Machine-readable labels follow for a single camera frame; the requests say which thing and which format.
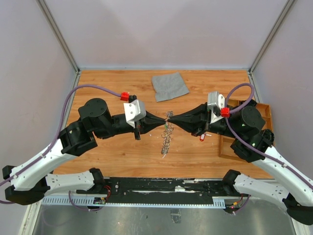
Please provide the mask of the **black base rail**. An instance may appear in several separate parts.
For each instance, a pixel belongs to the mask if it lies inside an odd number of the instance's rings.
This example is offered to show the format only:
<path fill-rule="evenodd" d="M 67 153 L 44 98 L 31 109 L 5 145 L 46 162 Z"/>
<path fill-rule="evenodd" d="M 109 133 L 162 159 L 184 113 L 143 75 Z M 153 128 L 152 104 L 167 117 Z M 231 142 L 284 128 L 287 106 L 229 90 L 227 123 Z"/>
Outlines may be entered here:
<path fill-rule="evenodd" d="M 76 190 L 78 194 L 106 194 L 109 203 L 131 204 L 210 204 L 213 197 L 241 194 L 219 179 L 106 177 L 103 186 Z"/>

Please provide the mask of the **grey cloth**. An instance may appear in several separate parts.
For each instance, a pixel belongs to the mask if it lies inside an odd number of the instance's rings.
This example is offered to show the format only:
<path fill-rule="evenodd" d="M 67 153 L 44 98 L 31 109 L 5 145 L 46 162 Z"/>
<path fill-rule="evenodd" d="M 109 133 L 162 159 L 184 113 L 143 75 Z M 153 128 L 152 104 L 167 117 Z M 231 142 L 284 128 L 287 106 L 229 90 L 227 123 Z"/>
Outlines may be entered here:
<path fill-rule="evenodd" d="M 186 94 L 189 90 L 179 72 L 152 77 L 156 102 L 171 100 Z"/>

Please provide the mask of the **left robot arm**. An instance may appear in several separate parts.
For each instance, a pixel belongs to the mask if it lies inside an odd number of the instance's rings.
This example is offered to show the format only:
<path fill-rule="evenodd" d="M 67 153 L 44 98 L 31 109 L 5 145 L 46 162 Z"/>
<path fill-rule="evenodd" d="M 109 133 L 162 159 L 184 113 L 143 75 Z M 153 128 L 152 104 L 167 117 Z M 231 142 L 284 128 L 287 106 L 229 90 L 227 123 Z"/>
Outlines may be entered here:
<path fill-rule="evenodd" d="M 103 174 L 91 168 L 76 174 L 56 175 L 53 171 L 63 163 L 97 147 L 97 139 L 108 139 L 120 134 L 134 133 L 139 140 L 165 120 L 145 110 L 138 99 L 124 103 L 124 113 L 112 116 L 105 100 L 93 98 L 78 109 L 79 119 L 58 135 L 56 142 L 20 166 L 6 166 L 2 173 L 10 186 L 5 189 L 9 203 L 30 205 L 45 196 L 75 191 L 98 194 L 108 189 Z"/>

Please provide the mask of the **wooden compartment tray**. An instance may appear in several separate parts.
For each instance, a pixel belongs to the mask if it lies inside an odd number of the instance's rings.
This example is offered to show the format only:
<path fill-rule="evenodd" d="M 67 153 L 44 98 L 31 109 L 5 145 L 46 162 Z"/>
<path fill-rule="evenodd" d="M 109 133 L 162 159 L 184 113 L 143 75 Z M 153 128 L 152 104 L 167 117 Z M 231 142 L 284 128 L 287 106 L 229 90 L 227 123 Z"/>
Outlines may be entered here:
<path fill-rule="evenodd" d="M 273 132 L 271 109 L 268 104 L 251 100 L 242 110 L 230 116 L 229 124 L 240 138 L 259 151 L 265 151 L 269 146 L 260 134 L 264 129 Z M 230 131 L 219 137 L 219 157 L 251 162 L 256 160 L 257 156 L 257 153 L 234 138 Z"/>

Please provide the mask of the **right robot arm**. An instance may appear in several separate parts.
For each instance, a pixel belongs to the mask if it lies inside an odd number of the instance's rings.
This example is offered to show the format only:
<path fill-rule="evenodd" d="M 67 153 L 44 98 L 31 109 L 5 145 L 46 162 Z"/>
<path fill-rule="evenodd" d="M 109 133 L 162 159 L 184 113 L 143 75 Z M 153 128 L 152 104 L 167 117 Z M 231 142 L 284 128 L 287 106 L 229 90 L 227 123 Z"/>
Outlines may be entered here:
<path fill-rule="evenodd" d="M 168 121 L 195 137 L 210 132 L 233 138 L 231 149 L 240 159 L 261 168 L 279 183 L 273 186 L 229 170 L 222 179 L 224 194 L 259 197 L 281 207 L 294 220 L 312 225 L 313 182 L 274 147 L 274 133 L 264 128 L 266 122 L 256 105 L 251 100 L 218 109 L 205 103 Z"/>

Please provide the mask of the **red key tag lower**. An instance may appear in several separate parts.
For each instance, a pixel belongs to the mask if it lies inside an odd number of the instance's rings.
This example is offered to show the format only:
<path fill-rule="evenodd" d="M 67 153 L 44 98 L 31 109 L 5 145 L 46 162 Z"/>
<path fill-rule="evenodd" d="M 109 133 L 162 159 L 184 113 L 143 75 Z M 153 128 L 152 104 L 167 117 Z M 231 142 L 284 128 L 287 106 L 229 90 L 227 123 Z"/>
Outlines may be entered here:
<path fill-rule="evenodd" d="M 200 136 L 200 141 L 204 141 L 206 137 L 211 137 L 211 134 L 204 133 Z"/>

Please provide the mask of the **rolled dark tie right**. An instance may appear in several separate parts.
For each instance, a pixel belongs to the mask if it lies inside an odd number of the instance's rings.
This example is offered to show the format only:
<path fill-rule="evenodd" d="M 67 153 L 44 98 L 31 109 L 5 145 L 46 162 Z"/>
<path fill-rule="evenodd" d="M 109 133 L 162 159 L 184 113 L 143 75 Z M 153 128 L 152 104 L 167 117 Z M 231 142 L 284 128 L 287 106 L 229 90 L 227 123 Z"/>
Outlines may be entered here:
<path fill-rule="evenodd" d="M 274 144 L 274 133 L 269 129 L 264 129 L 260 132 L 263 141 L 269 146 Z"/>

